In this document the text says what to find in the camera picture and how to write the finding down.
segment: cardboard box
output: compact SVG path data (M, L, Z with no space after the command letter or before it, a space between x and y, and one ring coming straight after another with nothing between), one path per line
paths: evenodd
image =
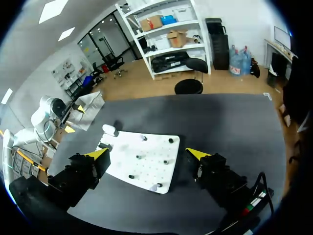
M171 30L171 32L167 35L167 38L170 40L172 47L180 48L188 42L186 31L187 30Z
M157 16L152 16L144 20L141 20L140 25L141 25L142 31L147 32L152 29L161 28L163 26L161 17L163 16L157 15Z

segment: poster on wall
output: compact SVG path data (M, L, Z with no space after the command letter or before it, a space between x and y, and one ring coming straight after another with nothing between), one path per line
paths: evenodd
M61 83L62 81L68 80L71 77L71 74L74 72L74 65L70 59L67 59L56 69L54 69L51 74L59 83Z

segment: ceiling light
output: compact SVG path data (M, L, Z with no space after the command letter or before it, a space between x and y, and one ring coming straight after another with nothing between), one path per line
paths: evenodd
M61 40L64 39L64 38L67 38L69 35L71 35L71 33L74 31L74 29L75 29L75 27L74 27L74 28L71 28L71 29L69 29L69 30L67 30L67 31L64 31L64 32L61 34L61 36L60 36L60 38L59 38L59 41L61 41Z
M39 23L60 15L67 2L68 0L55 0L47 3L41 13Z
M8 100L9 100L9 98L10 98L12 93L13 93L13 91L9 88L7 90L7 92L5 93L5 95L4 95L4 97L3 97L2 101L1 101L1 104L6 104L8 102Z

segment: blue box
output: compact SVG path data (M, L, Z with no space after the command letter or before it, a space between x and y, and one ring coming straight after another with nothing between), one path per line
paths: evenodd
M161 17L161 21L162 21L163 25L173 24L173 23L177 22L177 20L172 15Z

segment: ceiling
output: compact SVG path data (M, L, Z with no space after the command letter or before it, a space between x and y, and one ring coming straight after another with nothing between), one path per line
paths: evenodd
M29 0L0 48L0 97L16 91L49 55L78 37L89 23L117 0L69 0L62 13L38 24L44 5L52 0ZM62 32L75 27L58 42Z

